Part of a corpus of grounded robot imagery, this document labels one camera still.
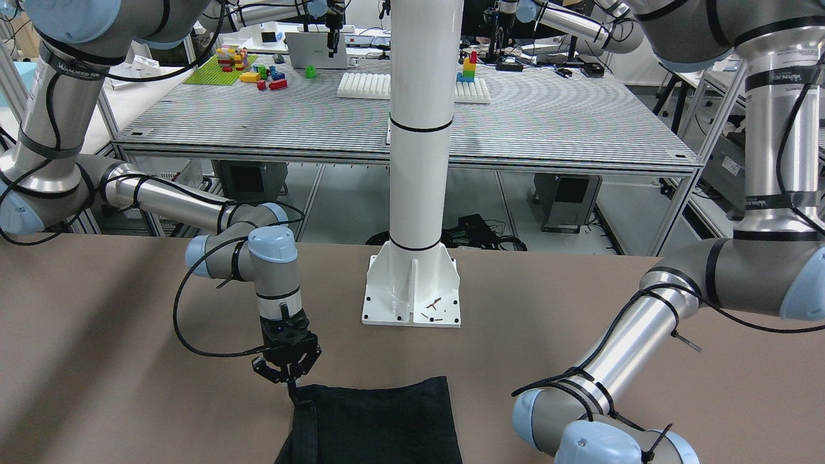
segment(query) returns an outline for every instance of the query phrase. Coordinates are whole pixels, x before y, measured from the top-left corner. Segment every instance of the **blue lego brick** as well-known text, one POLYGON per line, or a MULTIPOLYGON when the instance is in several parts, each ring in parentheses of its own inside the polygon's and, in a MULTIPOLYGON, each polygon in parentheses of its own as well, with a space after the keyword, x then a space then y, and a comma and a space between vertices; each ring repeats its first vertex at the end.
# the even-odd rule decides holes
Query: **blue lego brick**
POLYGON ((474 83, 475 78, 466 78, 462 73, 458 73, 455 75, 455 80, 460 83, 474 83))

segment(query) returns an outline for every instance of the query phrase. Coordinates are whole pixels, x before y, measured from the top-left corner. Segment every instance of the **yellow lego brick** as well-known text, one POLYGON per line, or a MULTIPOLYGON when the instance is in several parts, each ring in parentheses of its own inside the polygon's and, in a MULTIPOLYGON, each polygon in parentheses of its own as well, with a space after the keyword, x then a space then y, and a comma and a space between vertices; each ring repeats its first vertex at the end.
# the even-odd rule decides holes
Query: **yellow lego brick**
POLYGON ((261 73, 243 73, 241 74, 241 82, 256 83, 261 80, 261 73))

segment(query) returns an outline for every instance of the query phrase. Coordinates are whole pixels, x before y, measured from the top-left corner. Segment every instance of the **blue joint cap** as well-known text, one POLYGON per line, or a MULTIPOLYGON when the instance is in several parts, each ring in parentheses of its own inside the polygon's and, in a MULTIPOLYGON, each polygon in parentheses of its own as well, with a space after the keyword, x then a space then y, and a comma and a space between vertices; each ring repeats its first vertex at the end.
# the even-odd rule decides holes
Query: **blue joint cap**
POLYGON ((82 44, 106 34, 120 14, 120 0, 26 2, 37 29, 67 44, 82 44))
POLYGON ((275 203, 264 203, 261 206, 264 206, 269 211, 272 211, 272 214, 275 215, 275 218, 278 219, 278 222, 286 222, 287 220, 290 220, 290 217, 286 215, 286 211, 284 211, 284 208, 281 208, 281 206, 275 203))
POLYGON ((674 73, 695 73, 696 71, 704 71, 705 69, 711 67, 717 61, 721 61, 725 58, 728 58, 730 54, 733 53, 733 49, 730 49, 721 55, 717 56, 716 58, 709 59, 707 61, 702 61, 700 63, 673 63, 672 61, 667 61, 666 59, 659 58, 659 61, 662 62, 667 70, 672 71, 674 73))
MULTIPOLYGON (((661 433, 662 430, 653 430, 653 432, 661 433)), ((681 464, 699 464, 699 456, 687 440, 670 431, 667 432, 665 437, 673 444, 676 452, 679 453, 681 464)))
MULTIPOLYGON (((6 191, 6 184, 0 181, 0 195, 6 191)), ((45 228, 43 221, 17 192, 10 192, 0 205, 0 229, 7 234, 28 235, 45 228)))
POLYGON ((564 428, 556 464, 639 464, 642 448, 630 435, 601 422, 577 420, 564 428))
POLYGON ((518 8, 516 9, 516 18, 521 22, 530 22, 535 19, 537 12, 538 9, 535 7, 533 0, 519 0, 518 8))
POLYGON ((148 45, 149 48, 153 48, 156 50, 171 50, 178 45, 182 44, 183 41, 186 40, 186 36, 183 36, 182 39, 176 40, 174 42, 152 42, 151 40, 146 39, 135 39, 134 41, 139 44, 148 45))
POLYGON ((811 256, 794 283, 790 284, 779 316, 793 320, 825 318, 825 247, 811 256))
POLYGON ((269 263, 292 263, 298 259, 292 230, 283 225, 260 227, 250 232, 249 253, 269 263))
POLYGON ((327 0, 312 0, 306 8, 313 17, 322 17, 327 14, 327 0))
MULTIPOLYGON (((198 235, 186 246, 186 252, 184 253, 183 258, 186 260, 187 268, 191 268, 195 265, 195 262, 198 259, 203 258, 206 254, 206 240, 209 237, 209 235, 198 235)), ((200 277, 212 277, 209 275, 209 269, 206 268, 205 260, 203 263, 198 264, 198 267, 195 268, 195 275, 200 277)))
POLYGON ((533 439, 533 405, 535 405, 535 399, 538 398, 542 392, 544 392, 544 390, 538 388, 525 391, 521 395, 518 395, 516 403, 513 405, 513 430, 516 431, 516 435, 528 442, 530 446, 535 449, 538 448, 533 439))

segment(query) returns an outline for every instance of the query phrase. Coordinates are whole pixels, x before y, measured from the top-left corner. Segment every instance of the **black towel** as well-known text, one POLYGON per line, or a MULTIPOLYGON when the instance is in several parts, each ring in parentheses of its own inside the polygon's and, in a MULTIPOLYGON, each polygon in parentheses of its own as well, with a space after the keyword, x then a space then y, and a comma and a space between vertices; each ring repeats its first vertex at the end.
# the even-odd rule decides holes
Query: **black towel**
POLYGON ((276 464, 461 464, 446 377, 389 390, 295 391, 276 464))

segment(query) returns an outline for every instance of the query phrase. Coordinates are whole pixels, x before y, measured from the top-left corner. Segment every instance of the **laptop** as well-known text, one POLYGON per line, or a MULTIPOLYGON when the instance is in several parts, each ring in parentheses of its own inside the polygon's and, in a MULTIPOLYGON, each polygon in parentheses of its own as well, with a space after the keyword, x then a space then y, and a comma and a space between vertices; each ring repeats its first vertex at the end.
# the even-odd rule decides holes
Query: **laptop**
POLYGON ((316 69, 346 69, 347 44, 344 35, 338 41, 338 52, 329 57, 326 32, 287 32, 286 48, 290 52, 290 62, 295 69, 314 66, 316 69))

